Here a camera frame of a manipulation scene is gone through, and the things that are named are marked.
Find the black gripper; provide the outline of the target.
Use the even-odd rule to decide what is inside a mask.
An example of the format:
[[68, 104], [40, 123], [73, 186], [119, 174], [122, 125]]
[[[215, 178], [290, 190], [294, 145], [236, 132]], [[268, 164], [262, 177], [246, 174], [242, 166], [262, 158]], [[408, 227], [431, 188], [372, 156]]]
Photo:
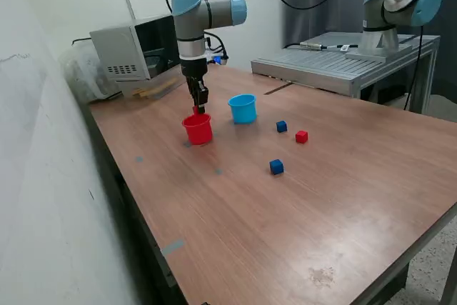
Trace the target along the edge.
[[208, 102], [209, 90], [203, 82], [203, 77], [208, 71], [207, 59], [181, 59], [181, 71], [186, 77], [189, 93], [192, 96], [194, 106], [197, 106], [199, 114], [204, 114], [205, 104]]

